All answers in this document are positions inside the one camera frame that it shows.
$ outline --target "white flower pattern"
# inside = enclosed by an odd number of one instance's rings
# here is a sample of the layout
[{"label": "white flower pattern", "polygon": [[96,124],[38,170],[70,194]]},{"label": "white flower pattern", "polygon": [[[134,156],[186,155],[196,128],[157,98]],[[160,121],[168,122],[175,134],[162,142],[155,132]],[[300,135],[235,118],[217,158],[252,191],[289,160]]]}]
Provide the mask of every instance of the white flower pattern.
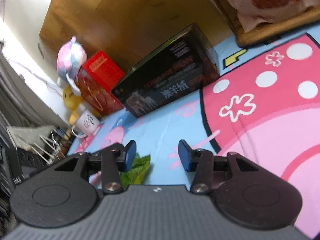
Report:
[{"label": "white flower pattern", "polygon": [[273,51],[271,54],[266,55],[266,65],[272,64],[274,67],[281,65],[281,60],[284,59],[284,56],[280,54],[279,51]]},{"label": "white flower pattern", "polygon": [[[233,111],[231,110],[232,106],[234,103],[236,103],[237,105],[241,103],[242,99],[245,97],[249,97],[249,99],[247,101],[245,101],[244,106],[251,106],[250,111],[245,112],[243,110],[238,110],[236,113],[236,116],[234,116]],[[223,106],[220,111],[219,111],[219,116],[220,117],[226,117],[226,116],[230,116],[230,120],[231,122],[236,122],[238,121],[239,115],[243,114],[243,115],[250,115],[253,113],[253,111],[256,109],[256,104],[252,103],[251,101],[253,100],[254,95],[253,94],[244,94],[241,97],[239,96],[233,96],[230,99],[230,105],[229,106]]]}]

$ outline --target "stuffed toy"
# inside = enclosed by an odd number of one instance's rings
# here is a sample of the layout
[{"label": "stuffed toy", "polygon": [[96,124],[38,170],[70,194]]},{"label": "stuffed toy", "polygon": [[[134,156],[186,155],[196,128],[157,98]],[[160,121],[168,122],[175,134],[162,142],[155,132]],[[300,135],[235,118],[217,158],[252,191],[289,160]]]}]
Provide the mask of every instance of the stuffed toy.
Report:
[{"label": "stuffed toy", "polygon": [[81,65],[87,61],[87,54],[81,44],[76,42],[73,36],[71,41],[63,44],[58,53],[57,72],[59,75],[57,84],[64,88],[70,85],[73,93],[80,96],[81,92],[75,81]]},{"label": "stuffed toy", "polygon": [[77,96],[73,93],[70,86],[66,86],[62,93],[62,98],[66,107],[71,111],[71,116],[69,118],[69,123],[74,125],[79,115],[88,109],[96,117],[101,117],[101,115],[94,110],[81,96]]}]

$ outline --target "black box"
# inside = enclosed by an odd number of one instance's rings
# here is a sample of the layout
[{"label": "black box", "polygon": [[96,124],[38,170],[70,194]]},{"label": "black box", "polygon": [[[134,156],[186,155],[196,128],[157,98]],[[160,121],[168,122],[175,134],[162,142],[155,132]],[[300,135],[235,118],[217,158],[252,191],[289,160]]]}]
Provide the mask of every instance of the black box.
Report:
[{"label": "black box", "polygon": [[135,117],[147,114],[219,78],[211,47],[192,24],[133,66],[111,92]]}]

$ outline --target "white wall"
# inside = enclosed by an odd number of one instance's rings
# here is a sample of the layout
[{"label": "white wall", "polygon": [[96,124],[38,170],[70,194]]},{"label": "white wall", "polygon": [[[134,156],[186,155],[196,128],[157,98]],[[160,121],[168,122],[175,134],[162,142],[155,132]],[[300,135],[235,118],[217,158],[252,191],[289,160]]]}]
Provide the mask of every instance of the white wall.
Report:
[{"label": "white wall", "polygon": [[48,87],[45,82],[36,78],[21,65],[12,62],[15,61],[24,65],[48,83],[54,84],[54,81],[36,64],[2,20],[0,20],[0,40],[5,41],[2,53],[8,59],[12,68],[19,75],[22,74],[28,87],[30,87],[31,90],[52,109],[52,111],[59,115],[63,121],[68,123],[70,111],[64,105],[62,90],[58,87],[55,87],[53,90],[51,87]]},{"label": "white wall", "polygon": [[56,66],[43,60],[38,49],[39,32],[51,0],[6,0],[4,22],[27,53],[53,80]]}]

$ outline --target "white mug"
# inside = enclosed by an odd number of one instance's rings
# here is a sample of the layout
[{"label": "white mug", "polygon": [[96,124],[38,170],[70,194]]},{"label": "white mug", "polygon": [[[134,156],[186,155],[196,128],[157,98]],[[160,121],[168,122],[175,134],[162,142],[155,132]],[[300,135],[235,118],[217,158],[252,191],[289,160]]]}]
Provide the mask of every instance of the white mug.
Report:
[{"label": "white mug", "polygon": [[[71,127],[72,133],[79,137],[84,138],[88,135],[93,134],[99,127],[99,120],[89,111],[85,110],[77,119],[75,125]],[[84,134],[78,135],[74,132],[74,128],[79,129]]]}]

